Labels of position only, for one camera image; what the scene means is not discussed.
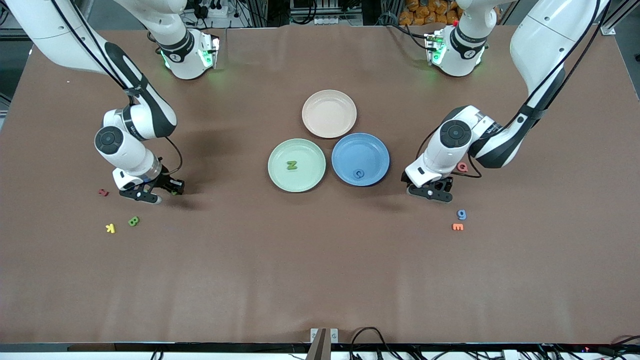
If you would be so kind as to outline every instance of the green plate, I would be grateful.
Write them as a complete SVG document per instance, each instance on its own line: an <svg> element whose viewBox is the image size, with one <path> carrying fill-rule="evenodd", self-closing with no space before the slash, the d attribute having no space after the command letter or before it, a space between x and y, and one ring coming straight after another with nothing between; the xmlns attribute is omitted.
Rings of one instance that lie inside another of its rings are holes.
<svg viewBox="0 0 640 360"><path fill-rule="evenodd" d="M267 168L279 188L299 193L312 189L322 180L326 160L318 145L305 139L291 139L273 149Z"/></svg>

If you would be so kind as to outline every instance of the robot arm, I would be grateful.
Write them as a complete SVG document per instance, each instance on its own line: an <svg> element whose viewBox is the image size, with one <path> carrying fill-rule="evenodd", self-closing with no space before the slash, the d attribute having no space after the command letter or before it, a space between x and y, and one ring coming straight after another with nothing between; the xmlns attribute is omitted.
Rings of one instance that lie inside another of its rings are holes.
<svg viewBox="0 0 640 360"><path fill-rule="evenodd" d="M486 168L507 165L562 85L564 61L607 3L539 1L511 39L511 57L529 92L518 114L502 127L474 106L454 109L434 132L424 154L405 169L407 191L427 199L451 201L451 180L445 178L466 152Z"/></svg>
<svg viewBox="0 0 640 360"><path fill-rule="evenodd" d="M164 9L171 10L166 1ZM24 31L46 57L70 69L109 75L129 97L126 107L105 114L102 128L95 136L95 147L100 155L116 167L113 178L121 190L120 194L153 204L161 201L151 192L154 187L181 194L184 182L171 178L159 159L142 144L144 140L171 135L177 125L175 113L130 57L117 45L98 35L69 0L8 0L7 3ZM154 14L157 15L149 11L148 19ZM170 37L171 31L177 31L179 36L176 38L184 38L188 34L184 25L180 28L168 20L164 23L166 38ZM196 54L193 46L190 50ZM194 67L186 61L181 64L182 67L176 69ZM196 71L203 71L202 62Z"/></svg>
<svg viewBox="0 0 640 360"><path fill-rule="evenodd" d="M428 35L429 63L451 76L466 76L480 63L484 45L497 22L494 8L514 0L458 0L464 10L457 26Z"/></svg>
<svg viewBox="0 0 640 360"><path fill-rule="evenodd" d="M114 0L153 35L166 66L180 79L195 79L215 65L220 42L187 29L180 18L187 0Z"/></svg>

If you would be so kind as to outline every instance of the green led light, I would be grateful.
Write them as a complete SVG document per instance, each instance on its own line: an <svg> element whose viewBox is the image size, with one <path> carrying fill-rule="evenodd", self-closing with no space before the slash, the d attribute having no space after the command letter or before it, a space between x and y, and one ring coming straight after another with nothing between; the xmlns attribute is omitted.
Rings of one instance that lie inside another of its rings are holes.
<svg viewBox="0 0 640 360"><path fill-rule="evenodd" d="M447 51L447 44L442 44L438 51L433 54L433 63L439 65L442 62L442 56Z"/></svg>
<svg viewBox="0 0 640 360"><path fill-rule="evenodd" d="M164 66L166 66L167 69L170 69L171 67L169 66L169 61L166 59L166 56L164 55L164 52L162 52L162 50L160 50L160 55L162 55L162 58L164 59Z"/></svg>
<svg viewBox="0 0 640 360"><path fill-rule="evenodd" d="M198 50L198 55L200 55L200 59L202 59L202 65L206 67L210 67L213 63L213 55L209 53L204 53L202 50Z"/></svg>

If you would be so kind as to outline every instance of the blue plate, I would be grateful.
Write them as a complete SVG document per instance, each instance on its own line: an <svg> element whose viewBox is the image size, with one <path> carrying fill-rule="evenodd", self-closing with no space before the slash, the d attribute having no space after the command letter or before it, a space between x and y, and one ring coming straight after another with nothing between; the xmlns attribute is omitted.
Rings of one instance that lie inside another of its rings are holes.
<svg viewBox="0 0 640 360"><path fill-rule="evenodd" d="M389 170L389 151L373 135L350 134L335 144L331 163L345 183L369 186L385 177Z"/></svg>

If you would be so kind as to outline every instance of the brown paper tablecloth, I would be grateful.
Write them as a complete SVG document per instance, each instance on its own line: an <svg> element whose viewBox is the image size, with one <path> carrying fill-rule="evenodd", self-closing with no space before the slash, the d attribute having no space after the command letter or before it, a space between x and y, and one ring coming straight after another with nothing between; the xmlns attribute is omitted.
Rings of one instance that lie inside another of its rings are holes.
<svg viewBox="0 0 640 360"><path fill-rule="evenodd" d="M144 32L106 33L179 116L187 194L160 206L119 197L93 148L122 92L34 51L0 134L0 341L290 342L365 325L393 342L639 333L640 108L613 37L597 38L512 164L455 179L448 206L399 181L453 108L515 114L526 90L513 30L496 28L456 79L394 29L233 29L223 70L194 81L173 77ZM337 139L304 128L303 103L327 88L355 101L352 132L387 145L380 184L341 182ZM326 154L310 192L269 180L269 153L290 138ZM166 141L145 144L177 164ZM458 209L463 232L451 231Z"/></svg>

